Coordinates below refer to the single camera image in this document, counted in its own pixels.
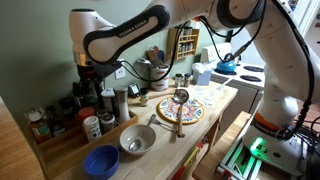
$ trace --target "spice rack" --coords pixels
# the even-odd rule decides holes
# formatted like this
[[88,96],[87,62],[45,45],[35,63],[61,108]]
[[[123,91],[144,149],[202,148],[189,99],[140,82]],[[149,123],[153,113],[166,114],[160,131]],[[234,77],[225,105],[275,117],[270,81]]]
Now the spice rack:
[[130,120],[105,133],[100,138],[88,142],[82,127],[72,128],[58,137],[38,145],[39,161],[46,179],[54,179],[67,169],[84,160],[96,147],[105,144],[119,144],[119,137],[127,127],[138,123],[138,116],[129,111]]
[[[169,53],[170,57],[172,57],[176,33],[179,29],[169,29],[169,36],[168,36],[168,44],[167,44],[167,52]],[[188,56],[196,55],[196,49],[198,45],[199,39],[199,29],[190,29],[191,33],[185,35],[183,32],[179,36],[179,40],[176,46],[176,55],[174,60],[179,60]]]

